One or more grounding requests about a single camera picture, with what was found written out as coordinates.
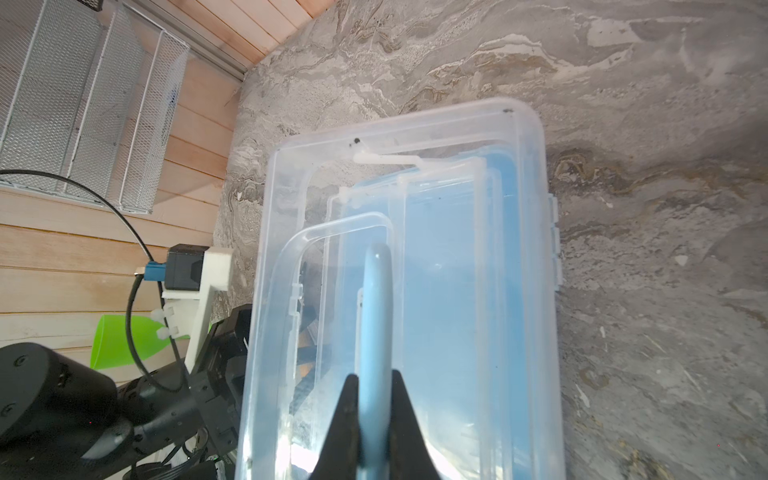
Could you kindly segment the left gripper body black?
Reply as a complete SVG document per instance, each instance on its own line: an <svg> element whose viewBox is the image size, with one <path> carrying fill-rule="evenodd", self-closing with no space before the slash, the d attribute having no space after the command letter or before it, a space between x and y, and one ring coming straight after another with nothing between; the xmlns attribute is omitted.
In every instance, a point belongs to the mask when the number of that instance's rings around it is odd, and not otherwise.
<svg viewBox="0 0 768 480"><path fill-rule="evenodd" d="M190 374L191 393L219 455L238 445L251 316L246 304L214 324Z"/></svg>

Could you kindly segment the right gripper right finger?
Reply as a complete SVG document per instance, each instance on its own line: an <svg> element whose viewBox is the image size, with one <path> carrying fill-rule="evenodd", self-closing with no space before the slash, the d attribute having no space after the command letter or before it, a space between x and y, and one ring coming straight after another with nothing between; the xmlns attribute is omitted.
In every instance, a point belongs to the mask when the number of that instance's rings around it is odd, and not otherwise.
<svg viewBox="0 0 768 480"><path fill-rule="evenodd" d="M426 448L404 379L392 371L392 399L388 431L391 480L439 480L440 475Z"/></svg>

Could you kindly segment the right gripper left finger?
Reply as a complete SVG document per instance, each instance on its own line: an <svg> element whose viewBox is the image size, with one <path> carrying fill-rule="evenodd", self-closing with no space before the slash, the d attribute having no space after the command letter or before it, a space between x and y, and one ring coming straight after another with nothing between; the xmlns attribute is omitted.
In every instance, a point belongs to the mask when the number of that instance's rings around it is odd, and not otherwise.
<svg viewBox="0 0 768 480"><path fill-rule="evenodd" d="M310 480L355 480L359 464L359 379L346 377Z"/></svg>

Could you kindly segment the blue plastic tool box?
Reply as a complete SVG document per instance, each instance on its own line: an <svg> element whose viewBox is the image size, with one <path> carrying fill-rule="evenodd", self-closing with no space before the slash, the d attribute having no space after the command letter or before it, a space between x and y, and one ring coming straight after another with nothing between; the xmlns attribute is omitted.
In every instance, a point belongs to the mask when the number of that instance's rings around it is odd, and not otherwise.
<svg viewBox="0 0 768 480"><path fill-rule="evenodd" d="M557 202L536 112L470 101L284 140L267 170L236 475L304 479L386 349L447 479L566 475Z"/></svg>

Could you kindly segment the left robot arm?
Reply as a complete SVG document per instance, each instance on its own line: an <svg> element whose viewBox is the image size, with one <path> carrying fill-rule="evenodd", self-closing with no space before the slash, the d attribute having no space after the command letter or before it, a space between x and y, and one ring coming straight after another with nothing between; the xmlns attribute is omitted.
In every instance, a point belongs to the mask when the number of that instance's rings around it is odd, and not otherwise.
<svg viewBox="0 0 768 480"><path fill-rule="evenodd" d="M36 343L1 350L4 479L231 479L251 323L232 310L197 365L172 362L117 386Z"/></svg>

